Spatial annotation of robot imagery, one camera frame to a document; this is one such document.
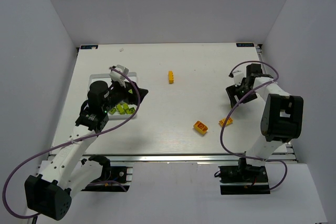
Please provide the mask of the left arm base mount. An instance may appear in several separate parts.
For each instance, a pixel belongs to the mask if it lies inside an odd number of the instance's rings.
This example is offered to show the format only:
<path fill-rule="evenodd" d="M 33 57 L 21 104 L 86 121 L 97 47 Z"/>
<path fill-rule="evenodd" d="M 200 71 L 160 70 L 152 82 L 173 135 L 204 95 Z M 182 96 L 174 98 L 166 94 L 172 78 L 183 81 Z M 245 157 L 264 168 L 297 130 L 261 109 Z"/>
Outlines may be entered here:
<path fill-rule="evenodd" d="M 132 182 L 133 167 L 113 166 L 103 169 L 103 174 L 95 179 L 82 191 L 89 192 L 109 192 L 126 193 Z"/>

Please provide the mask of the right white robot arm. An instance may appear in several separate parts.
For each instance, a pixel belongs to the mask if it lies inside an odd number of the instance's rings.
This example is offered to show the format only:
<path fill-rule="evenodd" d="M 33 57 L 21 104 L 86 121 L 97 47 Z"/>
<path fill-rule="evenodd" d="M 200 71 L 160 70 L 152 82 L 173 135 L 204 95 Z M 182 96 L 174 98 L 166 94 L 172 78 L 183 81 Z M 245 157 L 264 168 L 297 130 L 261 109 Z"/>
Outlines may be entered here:
<path fill-rule="evenodd" d="M 260 137 L 239 158 L 242 170 L 259 171 L 273 152 L 301 134 L 303 98 L 291 95 L 278 84 L 279 76 L 263 73 L 262 63 L 248 61 L 246 72 L 236 68 L 229 77 L 234 84 L 226 88 L 232 109 L 257 97 L 265 101 L 260 121 Z"/>

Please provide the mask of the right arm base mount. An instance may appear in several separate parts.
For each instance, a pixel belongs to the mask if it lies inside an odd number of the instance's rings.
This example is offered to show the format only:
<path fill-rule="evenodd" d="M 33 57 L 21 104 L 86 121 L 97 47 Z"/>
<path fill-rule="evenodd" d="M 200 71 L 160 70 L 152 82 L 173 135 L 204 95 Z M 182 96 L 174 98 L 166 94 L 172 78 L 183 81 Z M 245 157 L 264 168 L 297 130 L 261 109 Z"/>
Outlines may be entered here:
<path fill-rule="evenodd" d="M 245 170 L 237 166 L 219 166 L 214 174 L 219 178 L 221 195 L 265 195 L 270 194 L 265 167 Z"/>

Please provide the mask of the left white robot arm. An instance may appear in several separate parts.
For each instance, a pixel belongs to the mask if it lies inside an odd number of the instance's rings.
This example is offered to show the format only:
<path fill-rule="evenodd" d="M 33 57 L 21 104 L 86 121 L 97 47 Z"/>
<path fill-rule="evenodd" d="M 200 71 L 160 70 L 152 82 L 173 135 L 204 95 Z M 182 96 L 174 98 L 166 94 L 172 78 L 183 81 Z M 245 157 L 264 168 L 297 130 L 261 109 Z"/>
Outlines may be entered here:
<path fill-rule="evenodd" d="M 26 179 L 24 187 L 28 208 L 51 219 L 61 220 L 75 195 L 100 178 L 103 170 L 110 166 L 107 158 L 99 156 L 89 158 L 80 169 L 75 169 L 84 152 L 106 126 L 108 112 L 122 101 L 139 105 L 147 94 L 147 89 L 139 88 L 133 81 L 123 86 L 118 82 L 113 82 L 111 86 L 100 80 L 93 82 L 68 145 L 60 149 L 40 174 Z"/>

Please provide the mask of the long orange lego brick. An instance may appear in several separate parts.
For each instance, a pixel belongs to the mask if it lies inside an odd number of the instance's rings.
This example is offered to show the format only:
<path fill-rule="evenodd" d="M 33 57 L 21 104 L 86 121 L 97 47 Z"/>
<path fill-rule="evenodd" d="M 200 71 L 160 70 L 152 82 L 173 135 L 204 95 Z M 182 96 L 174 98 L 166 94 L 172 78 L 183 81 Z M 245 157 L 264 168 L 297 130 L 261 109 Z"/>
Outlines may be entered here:
<path fill-rule="evenodd" d="M 169 84 L 174 83 L 174 73 L 171 70 L 168 71 L 168 80 L 169 80 Z"/>

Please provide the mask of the small dark green lego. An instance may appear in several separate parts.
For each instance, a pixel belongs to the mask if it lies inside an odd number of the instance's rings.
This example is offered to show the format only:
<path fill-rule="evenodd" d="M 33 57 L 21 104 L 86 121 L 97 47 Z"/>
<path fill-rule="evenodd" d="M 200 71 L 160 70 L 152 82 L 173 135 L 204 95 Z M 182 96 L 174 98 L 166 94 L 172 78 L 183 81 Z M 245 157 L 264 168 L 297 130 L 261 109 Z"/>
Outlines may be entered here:
<path fill-rule="evenodd" d="M 116 108 L 112 108 L 108 113 L 109 113 L 110 115 L 114 115 L 115 112 L 116 112 Z"/>

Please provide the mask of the green lego brick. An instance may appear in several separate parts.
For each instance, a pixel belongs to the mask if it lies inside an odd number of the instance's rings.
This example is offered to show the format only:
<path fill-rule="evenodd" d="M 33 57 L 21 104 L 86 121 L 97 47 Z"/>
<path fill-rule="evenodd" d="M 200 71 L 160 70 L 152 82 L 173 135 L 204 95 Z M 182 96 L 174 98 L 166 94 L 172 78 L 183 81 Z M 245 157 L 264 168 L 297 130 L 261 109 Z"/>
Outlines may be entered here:
<path fill-rule="evenodd" d="M 123 106 L 123 109 L 124 109 L 125 111 L 127 111 L 127 110 L 129 109 L 129 106 L 128 106 L 127 103 L 124 103 L 122 106 Z"/>
<path fill-rule="evenodd" d="M 124 108 L 123 108 L 123 106 L 122 106 L 121 104 L 117 104 L 117 105 L 116 105 L 116 110 L 117 110 L 117 112 L 118 112 L 119 114 L 121 114 L 121 115 L 124 115 L 124 114 L 125 114 L 125 110 L 124 110 Z"/>
<path fill-rule="evenodd" d="M 128 109 L 126 109 L 126 113 L 127 114 L 133 114 L 135 112 L 135 108 L 134 107 L 129 107 Z"/>

